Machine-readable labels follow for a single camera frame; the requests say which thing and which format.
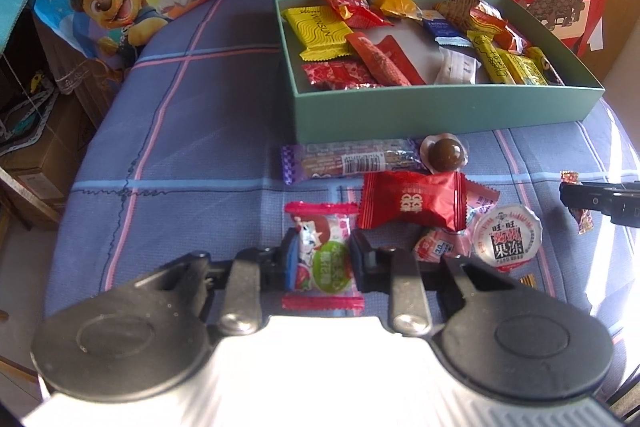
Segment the pink green candy packet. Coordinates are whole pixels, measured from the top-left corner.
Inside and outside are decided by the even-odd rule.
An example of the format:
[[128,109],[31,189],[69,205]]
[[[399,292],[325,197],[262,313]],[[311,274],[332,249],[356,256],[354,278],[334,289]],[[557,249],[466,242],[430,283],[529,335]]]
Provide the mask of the pink green candy packet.
[[296,232],[296,261],[282,308],[296,312],[354,312],[364,308],[349,239],[358,205],[354,202],[289,202],[284,212]]

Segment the yellow text snack packet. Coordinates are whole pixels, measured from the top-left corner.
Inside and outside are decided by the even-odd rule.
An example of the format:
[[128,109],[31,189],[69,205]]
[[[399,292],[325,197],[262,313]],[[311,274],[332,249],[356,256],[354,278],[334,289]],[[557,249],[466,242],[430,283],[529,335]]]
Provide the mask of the yellow text snack packet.
[[527,84],[527,86],[547,86],[546,78],[531,58],[505,50],[499,50],[498,54],[515,83]]

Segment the red spicy strip packet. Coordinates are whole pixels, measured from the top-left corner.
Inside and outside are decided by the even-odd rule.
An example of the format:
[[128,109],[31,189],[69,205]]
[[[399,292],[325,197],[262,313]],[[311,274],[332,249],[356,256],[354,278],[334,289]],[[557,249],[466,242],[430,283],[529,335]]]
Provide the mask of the red spicy strip packet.
[[362,32],[353,32],[346,40],[371,76],[382,86],[425,86],[422,76],[393,36],[388,35],[380,43],[374,44]]

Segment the orange snack packet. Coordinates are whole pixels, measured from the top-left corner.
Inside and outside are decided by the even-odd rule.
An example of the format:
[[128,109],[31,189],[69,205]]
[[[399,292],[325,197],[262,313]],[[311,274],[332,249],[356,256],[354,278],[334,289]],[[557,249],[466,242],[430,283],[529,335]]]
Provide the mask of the orange snack packet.
[[485,1],[478,0],[469,12],[470,31],[488,35],[501,49],[523,54],[529,42],[507,21],[501,13]]

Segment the blue white cracker packet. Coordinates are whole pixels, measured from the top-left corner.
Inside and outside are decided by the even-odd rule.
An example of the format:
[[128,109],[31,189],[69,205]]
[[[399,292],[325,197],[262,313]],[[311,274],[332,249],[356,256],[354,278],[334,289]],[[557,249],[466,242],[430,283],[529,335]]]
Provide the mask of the blue white cracker packet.
[[457,46],[458,48],[470,48],[471,41],[462,36],[462,33],[452,26],[446,18],[422,20],[423,28],[434,38],[440,46]]

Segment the yellow wafer packet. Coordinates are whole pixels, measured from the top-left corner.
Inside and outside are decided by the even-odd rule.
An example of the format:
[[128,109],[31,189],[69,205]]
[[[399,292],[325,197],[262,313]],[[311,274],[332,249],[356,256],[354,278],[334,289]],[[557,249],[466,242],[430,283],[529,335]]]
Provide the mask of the yellow wafer packet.
[[303,62],[331,61],[352,54],[347,40],[352,30],[329,6],[298,6],[283,10],[281,15],[303,46],[299,53]]

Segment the orange candy packet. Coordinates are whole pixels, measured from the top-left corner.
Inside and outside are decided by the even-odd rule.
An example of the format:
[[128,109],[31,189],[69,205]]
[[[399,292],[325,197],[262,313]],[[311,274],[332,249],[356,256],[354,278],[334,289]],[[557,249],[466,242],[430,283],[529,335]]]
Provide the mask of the orange candy packet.
[[370,5],[384,16],[423,20],[423,12],[413,0],[372,0]]

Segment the dark red patterned snack packet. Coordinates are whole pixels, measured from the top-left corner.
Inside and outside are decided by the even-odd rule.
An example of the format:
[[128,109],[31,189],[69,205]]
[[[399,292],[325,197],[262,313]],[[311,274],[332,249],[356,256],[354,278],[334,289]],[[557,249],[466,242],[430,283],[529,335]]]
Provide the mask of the dark red patterned snack packet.
[[375,89],[381,85],[366,65],[357,60],[309,62],[302,65],[311,86],[321,90]]

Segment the red rainbow candy packet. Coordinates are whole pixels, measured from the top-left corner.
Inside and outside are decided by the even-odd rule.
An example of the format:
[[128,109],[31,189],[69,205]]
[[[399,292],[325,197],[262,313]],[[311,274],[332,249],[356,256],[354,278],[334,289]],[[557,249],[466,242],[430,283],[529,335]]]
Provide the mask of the red rainbow candy packet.
[[392,26],[392,23],[370,8],[367,0],[326,0],[329,7],[349,28],[363,30]]

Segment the red double happiness candy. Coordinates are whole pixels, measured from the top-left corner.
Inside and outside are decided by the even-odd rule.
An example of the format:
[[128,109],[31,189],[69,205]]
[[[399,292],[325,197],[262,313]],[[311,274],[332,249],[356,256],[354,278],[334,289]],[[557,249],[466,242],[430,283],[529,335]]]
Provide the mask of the red double happiness candy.
[[466,228],[466,178],[461,172],[382,171],[363,177],[357,227],[388,222],[460,232]]

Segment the white jelly cup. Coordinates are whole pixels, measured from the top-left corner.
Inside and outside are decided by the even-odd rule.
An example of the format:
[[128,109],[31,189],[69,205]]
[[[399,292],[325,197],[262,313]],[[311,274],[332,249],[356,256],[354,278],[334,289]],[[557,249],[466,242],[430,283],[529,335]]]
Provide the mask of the white jelly cup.
[[501,272],[534,259],[541,244],[541,221],[524,205],[491,209],[477,220],[472,233],[475,256]]

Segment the purple snack bar wrapper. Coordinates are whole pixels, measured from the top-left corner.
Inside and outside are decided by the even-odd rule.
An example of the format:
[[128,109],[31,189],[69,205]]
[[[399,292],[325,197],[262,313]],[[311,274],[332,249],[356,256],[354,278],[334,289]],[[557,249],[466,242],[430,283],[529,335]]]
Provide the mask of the purple snack bar wrapper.
[[416,142],[410,139],[285,145],[281,147],[281,166],[288,185],[368,172],[423,169]]

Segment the chocolate ball lollipop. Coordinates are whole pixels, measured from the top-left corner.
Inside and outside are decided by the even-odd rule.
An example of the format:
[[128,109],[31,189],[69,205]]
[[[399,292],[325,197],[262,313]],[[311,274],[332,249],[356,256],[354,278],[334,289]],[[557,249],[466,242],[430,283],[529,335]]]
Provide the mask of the chocolate ball lollipop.
[[451,133],[427,135],[420,144],[419,154],[431,173],[459,171],[469,161],[466,147]]

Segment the brown cardboard box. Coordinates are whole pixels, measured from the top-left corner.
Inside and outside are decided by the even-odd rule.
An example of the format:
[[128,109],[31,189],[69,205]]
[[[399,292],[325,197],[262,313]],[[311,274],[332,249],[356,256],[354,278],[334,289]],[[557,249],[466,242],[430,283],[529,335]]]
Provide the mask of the brown cardboard box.
[[3,156],[1,167],[25,190],[62,215],[95,133],[96,127],[76,96],[61,95],[38,141]]

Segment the green cardboard box tray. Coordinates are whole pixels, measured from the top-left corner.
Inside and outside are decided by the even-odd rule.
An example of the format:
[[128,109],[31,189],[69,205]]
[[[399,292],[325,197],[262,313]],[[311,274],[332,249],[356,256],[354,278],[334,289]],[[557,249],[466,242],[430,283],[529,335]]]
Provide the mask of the green cardboard box tray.
[[[321,0],[274,0],[278,12]],[[413,0],[431,8],[444,0]],[[279,23],[283,72],[288,74],[295,139],[299,143],[419,138],[559,124],[586,118],[604,93],[579,58],[514,0],[485,0],[529,42],[541,48],[562,79],[559,86],[499,86],[484,72],[474,84],[442,86],[435,78],[442,62],[437,44],[418,23],[401,20],[369,29],[374,43],[393,36],[424,79],[422,86],[321,91],[303,72],[303,45],[285,21]]]

